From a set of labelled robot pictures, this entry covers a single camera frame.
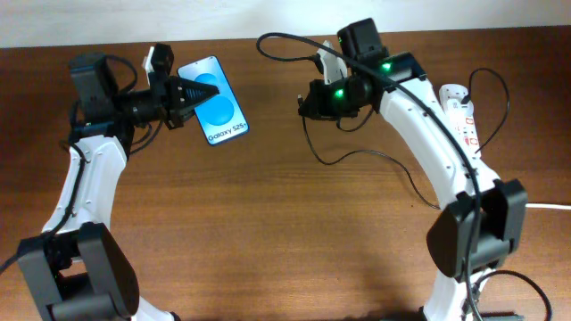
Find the blue screen Galaxy smartphone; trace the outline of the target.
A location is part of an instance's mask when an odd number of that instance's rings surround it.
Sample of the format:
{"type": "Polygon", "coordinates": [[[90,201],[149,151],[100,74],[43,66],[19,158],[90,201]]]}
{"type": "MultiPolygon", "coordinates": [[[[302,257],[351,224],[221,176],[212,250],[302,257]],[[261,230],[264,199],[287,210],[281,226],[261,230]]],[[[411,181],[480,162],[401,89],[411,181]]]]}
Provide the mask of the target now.
{"type": "Polygon", "coordinates": [[[249,124],[219,59],[215,55],[178,69],[187,80],[212,85],[219,93],[194,109],[207,143],[222,144],[249,132],[249,124]]]}

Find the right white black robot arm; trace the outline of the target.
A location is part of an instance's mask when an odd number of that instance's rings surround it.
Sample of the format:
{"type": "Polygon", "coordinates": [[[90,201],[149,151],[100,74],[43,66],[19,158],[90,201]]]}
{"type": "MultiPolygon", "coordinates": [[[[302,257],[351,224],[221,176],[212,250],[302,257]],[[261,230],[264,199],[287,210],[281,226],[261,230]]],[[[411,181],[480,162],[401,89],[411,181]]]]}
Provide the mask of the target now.
{"type": "Polygon", "coordinates": [[[437,268],[425,320],[480,320],[477,303],[519,246],[528,201],[481,158],[470,92],[434,89],[411,53],[390,54],[371,19],[340,29],[312,56],[320,78],[298,101],[303,119],[339,122],[370,106],[410,148],[437,197],[440,215],[426,243],[437,268]]]}

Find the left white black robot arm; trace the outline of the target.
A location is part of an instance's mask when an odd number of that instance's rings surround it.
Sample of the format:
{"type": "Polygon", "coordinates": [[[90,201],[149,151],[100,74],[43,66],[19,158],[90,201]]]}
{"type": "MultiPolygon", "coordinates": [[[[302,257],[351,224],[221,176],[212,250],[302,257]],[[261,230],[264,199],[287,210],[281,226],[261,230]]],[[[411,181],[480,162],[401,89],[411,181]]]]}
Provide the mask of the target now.
{"type": "Polygon", "coordinates": [[[114,240],[111,214],[137,127],[180,128],[216,86],[171,75],[174,55],[157,44],[145,59],[149,87],[119,88],[109,54],[69,64],[79,93],[70,115],[70,165],[54,213],[38,236],[21,240],[16,258],[44,320],[176,320],[143,299],[134,268],[114,240]]]}

